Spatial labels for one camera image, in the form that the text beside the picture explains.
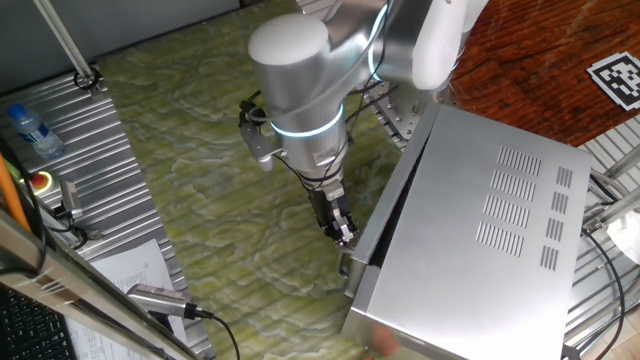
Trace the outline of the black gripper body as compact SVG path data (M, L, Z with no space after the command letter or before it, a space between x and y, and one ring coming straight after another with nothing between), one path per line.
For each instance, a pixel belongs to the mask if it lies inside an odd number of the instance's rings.
M309 200L315 212L318 225L323 231L326 225L335 220L333 201L338 198L345 198L348 201L342 181L331 183L327 188L309 192Z

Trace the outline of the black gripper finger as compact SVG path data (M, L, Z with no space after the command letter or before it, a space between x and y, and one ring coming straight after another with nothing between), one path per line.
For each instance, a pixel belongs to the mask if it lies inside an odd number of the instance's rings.
M324 232L338 247L346 247L351 241L350 225L342 218L332 220L329 225L325 226Z
M338 232L338 244L348 244L355 238L358 231L352 221L352 216L348 201L345 198L338 198L333 201L333 214Z

